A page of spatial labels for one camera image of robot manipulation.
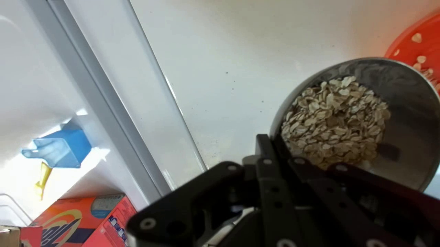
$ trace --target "stainless steel bowl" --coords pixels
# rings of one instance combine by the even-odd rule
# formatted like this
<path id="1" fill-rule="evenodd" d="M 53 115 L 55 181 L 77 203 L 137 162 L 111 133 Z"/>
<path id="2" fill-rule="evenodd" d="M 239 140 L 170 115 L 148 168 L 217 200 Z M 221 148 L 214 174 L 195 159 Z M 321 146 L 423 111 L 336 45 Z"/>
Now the stainless steel bowl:
<path id="1" fill-rule="evenodd" d="M 284 114 L 305 88 L 347 76 L 356 76 L 361 85 L 372 89 L 391 113 L 378 155 L 365 170 L 423 191 L 440 161 L 440 102 L 429 81 L 402 63 L 361 58 L 313 74 L 280 106 L 272 124 L 272 135 L 280 133 Z"/>

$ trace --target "oats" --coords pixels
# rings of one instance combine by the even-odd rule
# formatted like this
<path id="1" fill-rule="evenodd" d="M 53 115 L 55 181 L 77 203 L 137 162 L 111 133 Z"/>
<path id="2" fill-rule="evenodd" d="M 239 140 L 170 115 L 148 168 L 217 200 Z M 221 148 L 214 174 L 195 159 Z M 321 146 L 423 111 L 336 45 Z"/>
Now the oats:
<path id="1" fill-rule="evenodd" d="M 291 155 L 302 152 L 321 169 L 334 162 L 360 165 L 374 159 L 389 118 L 387 104 L 356 77 L 330 80 L 295 98 L 281 139 Z"/>

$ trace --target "white countertop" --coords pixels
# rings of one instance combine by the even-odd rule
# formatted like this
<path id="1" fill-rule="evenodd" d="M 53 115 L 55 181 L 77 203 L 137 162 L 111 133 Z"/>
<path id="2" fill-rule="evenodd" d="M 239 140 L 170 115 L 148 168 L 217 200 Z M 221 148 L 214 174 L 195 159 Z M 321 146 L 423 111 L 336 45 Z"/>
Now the white countertop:
<path id="1" fill-rule="evenodd" d="M 239 162 L 314 71 L 380 56 L 422 0 L 132 0 L 203 162 Z"/>

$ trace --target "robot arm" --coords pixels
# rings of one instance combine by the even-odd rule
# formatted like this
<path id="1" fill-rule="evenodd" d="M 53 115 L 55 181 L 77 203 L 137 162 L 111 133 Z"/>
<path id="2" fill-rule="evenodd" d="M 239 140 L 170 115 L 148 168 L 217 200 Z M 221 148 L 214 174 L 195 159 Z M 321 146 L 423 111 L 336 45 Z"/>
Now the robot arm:
<path id="1" fill-rule="evenodd" d="M 354 166 L 327 172 L 257 136 L 255 161 L 221 162 L 130 218 L 140 246 L 202 246 L 254 207 L 220 247 L 440 246 L 440 203 Z"/>

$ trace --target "screw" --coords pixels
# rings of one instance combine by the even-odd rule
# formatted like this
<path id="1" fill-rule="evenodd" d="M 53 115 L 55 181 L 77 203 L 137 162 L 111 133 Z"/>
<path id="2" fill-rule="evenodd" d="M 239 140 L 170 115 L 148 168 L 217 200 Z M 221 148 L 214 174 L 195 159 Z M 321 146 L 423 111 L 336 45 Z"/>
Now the screw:
<path id="1" fill-rule="evenodd" d="M 154 227 L 155 227 L 154 218 L 144 218 L 143 221 L 140 221 L 140 229 L 143 231 L 152 229 Z"/>
<path id="2" fill-rule="evenodd" d="M 228 170 L 235 172 L 236 166 L 231 165 L 231 166 L 228 166 Z"/>
<path id="3" fill-rule="evenodd" d="M 305 161 L 302 158 L 294 158 L 292 162 L 297 165 L 305 165 Z"/>
<path id="4" fill-rule="evenodd" d="M 368 239 L 365 247 L 386 247 L 386 244 L 378 239 Z"/>
<path id="5" fill-rule="evenodd" d="M 264 165 L 272 165 L 272 161 L 270 159 L 262 159 L 262 163 Z"/>
<path id="6" fill-rule="evenodd" d="M 276 247 L 297 247 L 290 239 L 280 239 L 276 242 Z"/>
<path id="7" fill-rule="evenodd" d="M 347 168 L 343 166 L 343 165 L 336 165 L 336 166 L 335 166 L 335 170 L 338 170 L 338 172 L 347 172 Z"/>

